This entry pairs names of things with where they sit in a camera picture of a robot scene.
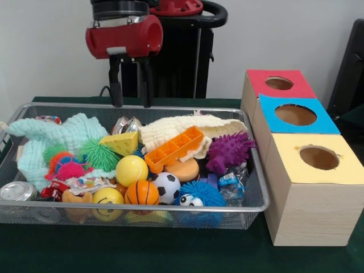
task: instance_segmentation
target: white knit cloth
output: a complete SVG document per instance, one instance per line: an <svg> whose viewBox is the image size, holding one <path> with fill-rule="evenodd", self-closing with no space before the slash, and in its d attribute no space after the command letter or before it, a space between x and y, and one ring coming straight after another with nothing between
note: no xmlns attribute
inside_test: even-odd
<svg viewBox="0 0 364 273"><path fill-rule="evenodd" d="M197 150L188 151L185 157L180 158L181 162L190 158L205 158L212 138L247 130L245 124L237 119L221 119L213 115L162 118L140 128L140 137L144 144L142 152L146 154L153 151L192 126L204 133L204 140Z"/></svg>

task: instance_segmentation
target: basket rim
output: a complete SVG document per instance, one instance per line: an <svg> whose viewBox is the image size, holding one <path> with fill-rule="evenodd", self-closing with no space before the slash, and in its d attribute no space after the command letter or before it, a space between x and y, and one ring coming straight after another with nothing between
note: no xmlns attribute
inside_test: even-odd
<svg viewBox="0 0 364 273"><path fill-rule="evenodd" d="M23 104L15 111L13 116L9 119L7 124L10 124L18 119L23 118L26 111L33 106L50 106L50 107L79 107L79 108L99 108L99 109L113 109L113 105L105 104L70 104L70 103L53 103L53 102L30 102ZM123 109L144 109L139 105L124 105ZM212 107L179 107L179 106L152 106L148 109L151 110L201 110L222 112L228 111L231 113L239 114L244 120L245 126L252 139L254 138L250 121L245 112L239 109L232 108L212 108ZM0 141L4 140L6 133L0 129ZM260 190L262 193L263 205L257 207L216 207L216 206L203 206L203 207L190 207L190 206L149 206L149 205L120 205L120 204L93 204L93 203L62 203L62 202L41 202L41 201L0 201L0 208L2 206L29 206L29 207L45 207L45 208L73 208L73 209L116 209L116 210L157 210L157 211L177 211L177 212L237 212L237 213L256 213L265 211L269 204L270 199L268 195L267 183L263 173L263 168L260 163L257 148L251 149L254 168L257 171Z"/></svg>

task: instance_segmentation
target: soccer ball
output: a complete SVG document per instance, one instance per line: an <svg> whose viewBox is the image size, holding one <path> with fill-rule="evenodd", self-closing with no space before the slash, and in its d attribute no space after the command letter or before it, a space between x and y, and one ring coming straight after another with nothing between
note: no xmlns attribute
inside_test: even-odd
<svg viewBox="0 0 364 273"><path fill-rule="evenodd" d="M152 183L159 192L159 205L172 205L180 194L180 181L169 172L161 172L155 175L152 178Z"/></svg>

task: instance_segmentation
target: wire mesh basket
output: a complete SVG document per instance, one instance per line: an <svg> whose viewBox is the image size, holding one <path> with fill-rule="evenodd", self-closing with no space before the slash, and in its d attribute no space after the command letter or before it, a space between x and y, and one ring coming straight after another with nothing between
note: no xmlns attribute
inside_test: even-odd
<svg viewBox="0 0 364 273"><path fill-rule="evenodd" d="M138 117L148 124L164 117L190 115L194 110L211 114L222 119L239 119L245 122L251 137L251 127L245 113L236 109L194 109L184 107L124 106L114 108L109 105L76 105L31 103L20 107L9 124L22 118L35 118L39 115L56 115L63 121L78 113L89 118L97 117L100 124L111 131L116 120L121 117ZM16 153L26 139L9 137L0 132L0 187L12 181L25 181L16 166ZM157 226L173 228L219 228L247 229L259 212L269 204L267 186L259 156L251 149L248 161L249 179L245 198L237 207L192 207L192 206L147 206L116 204L77 204L41 201L0 201L0 223L7 224L55 224L92 226Z"/></svg>

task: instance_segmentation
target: purple spiky ball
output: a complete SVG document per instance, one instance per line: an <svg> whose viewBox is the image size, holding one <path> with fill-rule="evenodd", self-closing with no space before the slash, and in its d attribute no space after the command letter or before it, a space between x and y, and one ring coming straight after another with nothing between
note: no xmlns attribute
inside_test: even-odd
<svg viewBox="0 0 364 273"><path fill-rule="evenodd" d="M252 147L256 147L255 141L249 139L247 132L222 135L210 145L206 168L217 175L223 175L226 168L246 162Z"/></svg>

